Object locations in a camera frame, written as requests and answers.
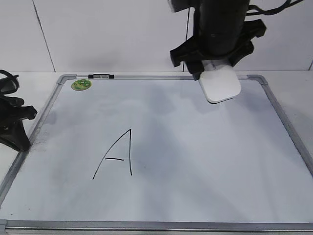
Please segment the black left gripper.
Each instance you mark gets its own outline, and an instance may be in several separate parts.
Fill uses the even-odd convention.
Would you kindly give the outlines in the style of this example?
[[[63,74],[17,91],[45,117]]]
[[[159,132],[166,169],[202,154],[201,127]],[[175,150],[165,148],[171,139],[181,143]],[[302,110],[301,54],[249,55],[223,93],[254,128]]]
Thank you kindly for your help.
[[[37,111],[33,106],[24,106],[18,97],[0,97],[0,142],[16,151],[27,151],[30,140],[24,129],[23,120],[33,120]]]

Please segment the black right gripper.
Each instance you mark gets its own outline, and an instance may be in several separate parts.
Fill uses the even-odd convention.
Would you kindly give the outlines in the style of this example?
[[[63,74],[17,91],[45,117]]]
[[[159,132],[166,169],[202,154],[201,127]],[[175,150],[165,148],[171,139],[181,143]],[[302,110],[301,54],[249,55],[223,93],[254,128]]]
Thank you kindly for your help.
[[[185,62],[193,79],[198,81],[204,72],[202,61],[227,59],[231,66],[235,66],[241,59],[253,53],[252,39],[264,36],[265,32],[265,24],[258,19],[243,22],[238,34],[215,37],[194,35],[171,50],[170,58],[175,67]]]

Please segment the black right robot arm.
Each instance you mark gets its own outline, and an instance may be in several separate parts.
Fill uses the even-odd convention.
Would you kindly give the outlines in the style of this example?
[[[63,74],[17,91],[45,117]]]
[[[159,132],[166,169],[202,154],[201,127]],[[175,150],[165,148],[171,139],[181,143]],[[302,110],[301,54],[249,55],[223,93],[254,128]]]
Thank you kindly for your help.
[[[170,51],[174,67],[181,62],[228,60],[235,66],[254,51],[252,39],[264,36],[261,19],[246,21],[247,0],[170,0],[173,12],[194,8],[193,36]]]

